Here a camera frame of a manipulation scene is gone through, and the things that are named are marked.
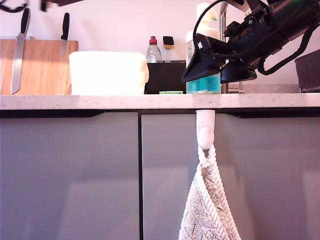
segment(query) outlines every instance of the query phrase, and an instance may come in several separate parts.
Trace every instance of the black cable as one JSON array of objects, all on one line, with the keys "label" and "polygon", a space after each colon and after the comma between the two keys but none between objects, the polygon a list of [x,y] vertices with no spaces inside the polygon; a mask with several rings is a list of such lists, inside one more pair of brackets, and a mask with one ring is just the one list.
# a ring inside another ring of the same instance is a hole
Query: black cable
[{"label": "black cable", "polygon": [[286,65],[287,63],[291,62],[292,60],[294,60],[295,58],[297,58],[298,56],[300,56],[301,54],[304,53],[304,51],[306,50],[308,43],[310,41],[310,38],[312,36],[312,33],[319,27],[319,23],[315,23],[309,26],[309,28],[305,31],[300,47],[298,48],[298,50],[292,54],[291,56],[288,56],[286,59],[282,60],[281,62],[279,62],[278,64],[274,65],[272,68],[270,68],[269,70],[265,70],[265,61],[267,59],[267,57],[269,57],[269,55],[262,57],[259,62],[258,62],[258,66],[257,66],[257,70],[259,73],[263,74],[263,75],[270,75],[270,74],[274,74],[276,71],[278,71],[280,68],[282,68],[284,65]]},{"label": "black cable", "polygon": [[[196,22],[195,24],[195,27],[194,27],[194,30],[193,30],[193,44],[194,44],[194,47],[199,51],[199,46],[196,45],[195,43],[195,39],[196,39],[196,33],[197,33],[197,28],[201,22],[201,19],[204,17],[204,15],[216,4],[220,3],[220,2],[224,2],[226,0],[217,0],[215,1],[214,3],[212,3],[210,6],[208,6],[204,12],[200,15],[198,21]],[[307,1],[305,1],[302,5],[300,5],[293,13],[292,15],[287,18],[287,20],[280,26],[278,27],[274,32],[272,32],[270,34],[270,36],[278,33],[279,31],[281,31],[286,25],[287,23],[289,23],[298,13],[298,11],[304,6],[307,4]],[[235,54],[218,54],[218,53],[211,53],[211,55],[215,58],[223,58],[223,59],[237,59],[237,58],[240,58],[242,56],[245,56],[245,55],[248,55],[250,54],[252,51],[254,51],[260,44],[261,42],[257,43],[256,45],[254,45],[250,50],[246,50],[246,51],[243,51],[243,52],[240,52],[240,53],[235,53]]]},{"label": "black cable", "polygon": [[6,1],[7,0],[2,0],[0,2],[0,10],[5,11],[7,13],[11,13],[11,14],[16,14],[16,13],[22,12],[23,10],[25,10],[25,8],[29,4],[29,0],[26,0],[23,5],[18,6],[16,8],[10,8],[10,7],[7,7],[7,6],[3,5],[3,3],[6,2]]}]

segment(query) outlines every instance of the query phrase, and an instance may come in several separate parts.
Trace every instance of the kitchen knife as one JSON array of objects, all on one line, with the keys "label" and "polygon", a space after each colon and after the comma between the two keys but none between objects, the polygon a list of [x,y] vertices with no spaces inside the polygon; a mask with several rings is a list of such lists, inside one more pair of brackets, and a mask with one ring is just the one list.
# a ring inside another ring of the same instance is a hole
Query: kitchen knife
[{"label": "kitchen knife", "polygon": [[62,56],[66,54],[66,50],[67,50],[69,24],[70,24],[70,14],[66,12],[64,14],[63,24],[62,24],[62,36],[61,36],[61,40],[62,40],[61,55]]},{"label": "kitchen knife", "polygon": [[11,94],[15,94],[20,88],[22,60],[24,56],[25,40],[29,28],[30,17],[30,9],[25,8],[21,20],[21,32],[16,37],[15,43],[11,77]]}]

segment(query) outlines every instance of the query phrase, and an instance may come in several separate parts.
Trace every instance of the blue dish soap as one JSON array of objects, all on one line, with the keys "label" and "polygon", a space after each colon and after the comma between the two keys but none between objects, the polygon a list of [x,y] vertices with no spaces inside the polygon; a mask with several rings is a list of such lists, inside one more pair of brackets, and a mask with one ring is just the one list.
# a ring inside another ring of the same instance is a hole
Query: blue dish soap
[{"label": "blue dish soap", "polygon": [[[208,3],[200,3],[196,6],[196,17],[199,19],[200,15],[209,6]],[[217,21],[218,14],[213,8],[211,8],[202,18],[197,33],[214,38],[220,38],[220,32],[217,29],[210,28],[210,20]],[[186,65],[189,62],[195,52],[195,46],[193,42],[193,30],[186,34]],[[220,84],[220,74],[207,76],[194,81],[189,81],[186,83],[186,93],[187,94],[220,94],[221,84]]]}]

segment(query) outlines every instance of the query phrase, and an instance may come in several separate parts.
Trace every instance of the towel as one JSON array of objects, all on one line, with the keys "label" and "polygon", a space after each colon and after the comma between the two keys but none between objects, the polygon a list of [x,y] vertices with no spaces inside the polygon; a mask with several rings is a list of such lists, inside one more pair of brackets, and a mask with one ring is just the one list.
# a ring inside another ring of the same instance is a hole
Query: towel
[{"label": "towel", "polygon": [[219,174],[216,149],[198,147],[199,165],[192,181],[178,240],[241,240]]}]

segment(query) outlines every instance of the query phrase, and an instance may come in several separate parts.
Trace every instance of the white wall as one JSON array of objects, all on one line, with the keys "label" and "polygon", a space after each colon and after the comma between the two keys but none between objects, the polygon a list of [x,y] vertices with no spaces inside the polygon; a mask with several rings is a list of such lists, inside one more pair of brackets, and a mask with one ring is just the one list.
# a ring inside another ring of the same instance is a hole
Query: white wall
[{"label": "white wall", "polygon": [[[84,0],[64,7],[54,5],[47,13],[39,10],[40,0],[30,1],[31,22],[28,35],[37,39],[60,39],[65,12],[70,13],[69,40],[78,40],[81,51],[140,52],[146,54],[149,38],[155,35],[162,50],[162,36],[173,36],[173,59],[185,59],[186,33],[196,22],[196,6],[204,0]],[[7,0],[17,6],[24,0]],[[215,7],[217,13],[220,5]],[[22,13],[1,11],[1,36],[13,37],[20,31]],[[244,14],[230,6],[227,23],[243,21]],[[212,27],[219,28],[219,22]],[[320,29],[313,34],[307,51],[320,48]],[[295,52],[301,38],[267,60],[267,68]],[[294,62],[271,76],[259,75],[255,84],[297,84]]]}]

